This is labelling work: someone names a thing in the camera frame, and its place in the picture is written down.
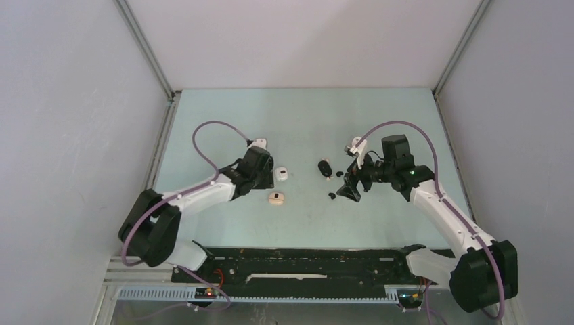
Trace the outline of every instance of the red wire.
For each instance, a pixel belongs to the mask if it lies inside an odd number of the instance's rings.
[[[424,291],[422,292],[424,294],[428,290],[428,287],[426,286],[426,278],[422,278],[422,280],[424,281]]]
[[[225,277],[223,276],[223,272],[220,269],[216,269],[215,271],[213,271],[213,273],[218,273],[219,276],[221,277],[221,280],[219,281],[219,286],[218,286],[218,288],[221,288],[221,286],[223,286],[223,281],[225,279]]]

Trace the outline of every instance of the gray wall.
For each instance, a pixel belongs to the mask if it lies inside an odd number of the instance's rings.
[[[130,1],[171,85],[220,89],[432,87],[480,0],[164,2]]]
[[[113,1],[1,6],[0,324],[87,324],[166,99]]]
[[[518,249],[531,324],[572,320],[572,13],[572,0],[494,1],[440,97],[477,220]]]

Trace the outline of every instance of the white table surface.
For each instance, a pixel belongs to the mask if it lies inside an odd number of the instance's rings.
[[[259,248],[397,248],[410,244],[447,247],[426,217],[390,184],[375,183],[360,203],[337,196],[342,178],[326,181],[317,163],[329,158],[334,173],[345,171],[352,158],[345,144],[378,123],[406,120],[423,128],[439,157],[440,181],[468,212],[430,89],[231,89],[185,90],[162,158],[156,190],[166,192],[207,179],[213,170],[194,151],[193,130],[207,120],[222,120],[249,138],[267,139],[275,166],[285,166],[289,179],[272,190],[255,190],[235,201],[197,215],[184,212],[179,235],[204,246]],[[368,148],[382,155],[380,139],[406,134],[417,165],[433,167],[421,135],[406,126],[379,129]],[[243,157],[244,140],[231,129],[209,125],[198,145],[218,166]],[[267,198],[285,195],[276,207]]]

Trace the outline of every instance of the metal frame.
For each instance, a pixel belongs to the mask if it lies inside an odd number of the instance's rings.
[[[175,92],[173,99],[168,103],[169,105],[163,116],[160,133],[158,134],[158,140],[154,148],[154,154],[152,155],[150,166],[148,167],[146,180],[143,183],[143,190],[147,188],[153,188],[156,185],[158,172],[161,168],[167,140],[171,134],[171,127],[173,126],[173,121],[175,120],[175,113],[177,111],[180,99],[181,92],[177,91]]]
[[[159,83],[161,84],[161,87],[163,88],[165,95],[167,96],[167,98],[169,100],[171,100],[173,98],[173,89],[169,85],[169,82],[167,81],[167,78],[165,77],[165,73],[163,72],[163,70],[159,64],[158,59],[156,58],[154,52],[152,51],[152,47],[151,47],[150,43],[146,39],[146,36],[143,34],[144,32],[141,31],[141,27],[140,27],[139,23],[137,22],[137,19],[135,19],[133,11],[128,4],[128,1],[127,0],[114,0],[114,2],[116,3],[116,6],[118,7],[118,11],[120,12],[122,17],[124,18],[124,21],[125,21],[128,29],[130,30],[131,34],[133,35],[133,38],[135,39],[137,46],[141,50],[143,56],[148,61],[150,68],[152,68],[156,78],[158,79]]]
[[[460,60],[460,56],[464,53],[464,50],[468,47],[468,44],[470,43],[470,40],[472,39],[474,32],[479,27],[479,24],[481,23],[482,19],[484,18],[484,16],[485,16],[491,3],[492,3],[492,0],[482,0],[479,3],[477,10],[474,12],[474,15],[472,15],[472,18],[470,19],[470,22],[468,23],[468,26],[466,27],[466,30],[464,31],[464,33],[462,34],[462,37],[458,41],[458,44],[456,45],[456,48],[454,49],[454,53],[452,53],[452,56],[451,56],[449,62],[447,63],[445,70],[443,71],[443,73],[441,74],[441,77],[437,81],[437,85],[433,89],[433,93],[435,95],[435,98],[438,98],[439,94],[443,91],[445,84],[448,81],[448,79],[452,73],[452,70],[454,69],[454,67],[458,63],[458,60]]]
[[[119,12],[122,14],[128,28],[132,32],[138,47],[141,49],[142,54],[148,61],[150,67],[154,71],[154,74],[158,81],[161,84],[161,87],[164,89],[166,96],[170,100],[169,106],[166,109],[165,115],[162,121],[162,127],[160,129],[160,133],[158,135],[158,141],[155,145],[154,154],[152,160],[150,162],[150,167],[148,168],[148,172],[146,175],[146,180],[144,182],[144,188],[151,188],[156,183],[156,178],[158,171],[161,166],[162,157],[166,148],[167,141],[169,139],[169,134],[171,132],[171,127],[173,125],[173,121],[175,119],[175,113],[177,111],[177,106],[179,105],[179,100],[181,97],[181,92],[175,93],[167,78],[165,77],[160,64],[154,55],[150,44],[148,43],[147,39],[145,38],[143,32],[141,31],[141,27],[139,23],[135,19],[132,9],[130,8],[127,0],[114,0],[116,5],[118,6]],[[456,49],[450,58],[445,70],[443,71],[441,77],[439,78],[437,85],[433,89],[433,94],[435,96],[435,103],[437,105],[437,111],[439,113],[439,117],[441,123],[443,125],[443,129],[445,130],[445,136],[447,138],[451,154],[454,158],[454,163],[456,166],[456,170],[461,181],[461,185],[464,191],[465,199],[467,201],[470,215],[474,218],[472,213],[472,207],[470,205],[470,201],[467,195],[467,189],[462,181],[462,175],[460,174],[460,169],[458,167],[458,161],[456,159],[456,155],[454,149],[452,147],[450,136],[448,132],[447,125],[443,118],[443,114],[441,111],[440,103],[438,101],[440,93],[443,91],[443,88],[448,81],[450,75],[452,74],[453,69],[455,68],[456,64],[460,60],[461,55],[464,53],[464,50],[468,47],[474,32],[476,31],[478,25],[482,21],[487,9],[489,8],[492,0],[482,0],[479,4],[476,12],[474,13],[471,21],[469,22],[466,30],[464,31],[459,43],[456,46]],[[149,268],[145,265],[138,265],[135,267],[125,267],[119,257],[113,257],[110,260],[110,264],[108,266],[108,271],[106,272],[106,277],[104,278],[104,282],[102,284],[100,293],[98,295],[97,304],[95,306],[92,321],[90,324],[92,325],[109,325],[112,322],[112,318],[114,315],[114,310],[116,307],[116,303],[118,300],[128,298],[127,296],[124,297],[123,295],[120,296],[122,293],[126,293],[126,289],[131,290],[177,290],[186,292],[187,296],[190,293],[194,292],[195,284],[178,284],[171,282],[171,272],[172,272],[172,265],[163,264],[155,268]],[[395,293],[396,290],[400,289],[417,289],[417,286],[411,285],[404,285],[404,286],[385,286],[391,294]],[[157,300],[156,297],[152,297],[151,299],[147,299],[145,297],[139,297],[139,300]],[[356,301],[342,301],[345,303],[352,303]],[[506,301],[506,313],[503,317],[501,324],[504,325],[514,325],[514,324],[524,324],[523,313],[520,307],[519,300],[517,297],[511,300]]]
[[[399,303],[397,289],[386,288],[385,298],[355,298],[355,299],[321,299],[294,297],[235,297],[229,296],[234,303]],[[223,297],[196,297],[197,288],[194,286],[128,286],[118,289],[117,301],[173,301],[180,303],[224,303]]]

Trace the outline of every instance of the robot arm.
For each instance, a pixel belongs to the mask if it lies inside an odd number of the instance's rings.
[[[208,252],[193,240],[177,237],[181,213],[199,213],[215,204],[235,200],[253,189],[273,187],[273,158],[265,142],[255,140],[243,159],[219,170],[207,186],[189,192],[191,186],[159,194],[153,189],[143,191],[123,223],[118,237],[124,242],[136,222],[152,206],[170,197],[148,217],[135,232],[128,249],[150,267],[167,262],[197,270],[208,259]]]
[[[439,184],[441,195],[435,186],[435,174],[424,165],[416,166],[410,153],[406,136],[392,135],[382,139],[383,158],[373,161],[365,155],[364,146],[358,148],[351,143],[347,153],[356,158],[345,174],[345,184],[337,191],[359,202],[361,194],[357,184],[361,182],[365,192],[373,183],[391,183],[403,197],[420,209],[438,229],[452,250],[454,257],[445,257],[420,244],[398,251],[396,261],[399,271],[422,276],[449,286],[459,306],[473,312],[498,302],[497,284],[492,265],[477,236],[487,243],[502,276],[505,298],[516,296],[518,291],[518,264],[516,249],[509,241],[497,242],[479,228],[455,204]],[[446,204],[448,201],[458,215]]]

